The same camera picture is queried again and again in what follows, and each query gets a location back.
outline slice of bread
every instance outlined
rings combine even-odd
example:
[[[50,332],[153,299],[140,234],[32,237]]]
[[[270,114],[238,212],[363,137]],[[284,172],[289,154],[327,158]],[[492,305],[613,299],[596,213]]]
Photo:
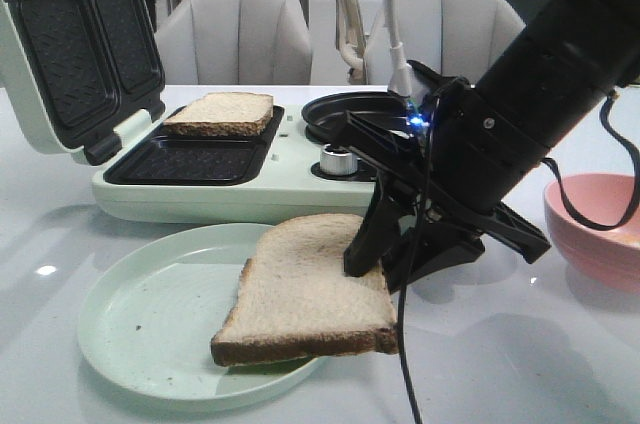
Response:
[[[398,352],[396,312],[380,266],[343,271],[362,218],[298,217],[269,229],[240,276],[238,300],[211,340],[221,366],[307,356]]]
[[[257,136],[273,117],[273,96],[212,92],[164,122],[165,131],[187,136]]]

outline silver knob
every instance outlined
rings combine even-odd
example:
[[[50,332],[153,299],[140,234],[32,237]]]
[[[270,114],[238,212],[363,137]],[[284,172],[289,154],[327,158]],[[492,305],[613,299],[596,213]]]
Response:
[[[320,170],[332,176],[349,176],[358,170],[358,158],[340,147],[325,144],[320,154]]]

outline table surface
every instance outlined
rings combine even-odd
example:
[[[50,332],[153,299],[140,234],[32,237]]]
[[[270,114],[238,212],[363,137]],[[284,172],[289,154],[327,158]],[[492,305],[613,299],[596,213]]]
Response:
[[[163,99],[175,108],[204,92],[239,89],[285,104],[355,88],[169,86]],[[612,116],[636,144],[638,101],[640,90],[623,91]],[[273,400],[218,413],[141,404],[106,382],[76,339],[89,288],[135,249],[194,226],[103,213],[91,194],[95,169],[33,151],[4,89],[0,122],[0,422],[411,421],[396,356],[332,358]],[[552,155],[566,174],[631,172],[596,111]],[[535,169],[506,198],[543,230],[542,193],[551,180],[546,168]],[[592,281],[555,249],[528,265],[484,242],[476,263],[424,278],[408,294],[407,352],[425,422],[640,422],[640,296]],[[55,272],[41,275],[43,268]]]

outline pink bowl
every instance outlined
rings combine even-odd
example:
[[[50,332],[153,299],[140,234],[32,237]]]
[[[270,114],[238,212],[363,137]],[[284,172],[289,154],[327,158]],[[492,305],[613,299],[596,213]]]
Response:
[[[622,216],[633,189],[633,177],[577,174],[563,178],[574,207],[602,224]],[[557,182],[544,193],[545,218],[560,254],[584,274],[626,292],[640,293],[640,212],[612,231],[593,231],[575,222],[564,209]]]

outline open sandwich maker lid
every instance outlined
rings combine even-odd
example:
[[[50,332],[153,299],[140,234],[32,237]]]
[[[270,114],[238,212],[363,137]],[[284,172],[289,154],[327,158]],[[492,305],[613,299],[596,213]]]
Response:
[[[164,112],[164,76],[144,0],[2,0],[0,80],[45,153],[101,164],[125,121]]]

